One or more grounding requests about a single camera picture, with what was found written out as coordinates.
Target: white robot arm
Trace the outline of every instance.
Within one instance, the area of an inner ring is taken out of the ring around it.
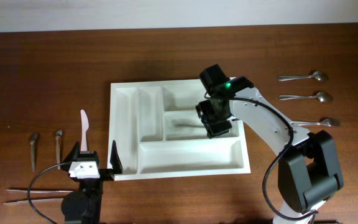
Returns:
[[[330,135],[317,134],[292,125],[292,121],[265,100],[245,77],[230,80],[218,65],[205,69],[200,80],[206,88],[206,101],[196,107],[208,137],[231,129],[229,120],[239,119],[252,128],[277,155],[278,187],[284,198],[274,224],[306,224],[325,201],[343,187],[336,148]],[[304,157],[314,159],[306,165]],[[270,171],[264,178],[267,181]]]

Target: white plastic knife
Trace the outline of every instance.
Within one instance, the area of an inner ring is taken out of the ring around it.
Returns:
[[[86,131],[90,127],[88,117],[86,116],[85,110],[81,110],[81,125],[82,125],[82,137],[81,137],[81,151],[88,150],[88,144],[86,143]]]

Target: white tray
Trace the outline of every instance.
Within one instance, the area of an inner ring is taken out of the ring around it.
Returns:
[[[195,110],[204,94],[199,80],[112,83],[108,155],[116,140],[124,170],[116,180],[250,173],[242,121],[207,138]]]

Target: wooden table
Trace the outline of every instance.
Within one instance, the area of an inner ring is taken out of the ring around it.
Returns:
[[[212,27],[196,29],[87,30],[0,34],[0,223],[46,223],[9,187],[27,187],[29,137],[41,135],[36,171],[54,164],[54,133],[63,129],[64,156],[81,138],[86,109],[89,148],[106,166],[110,83],[198,78],[215,63],[227,75],[244,75],[266,99],[294,120],[341,120],[325,128],[335,139],[344,188],[326,203],[318,220],[358,223],[358,24]],[[278,82],[277,75],[323,70],[330,81]],[[278,101],[278,95],[326,90],[331,104]],[[310,128],[313,132],[321,128]],[[101,220],[107,223],[245,223],[272,218],[262,196],[262,177],[273,152],[246,126],[251,174],[128,180],[104,185]],[[274,205],[282,198],[277,171],[268,182]],[[38,188],[75,189],[53,170]],[[37,204],[63,222],[60,202]]]

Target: white wall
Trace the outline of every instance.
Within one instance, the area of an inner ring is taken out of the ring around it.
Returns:
[[[0,0],[0,32],[358,22],[358,0]]]

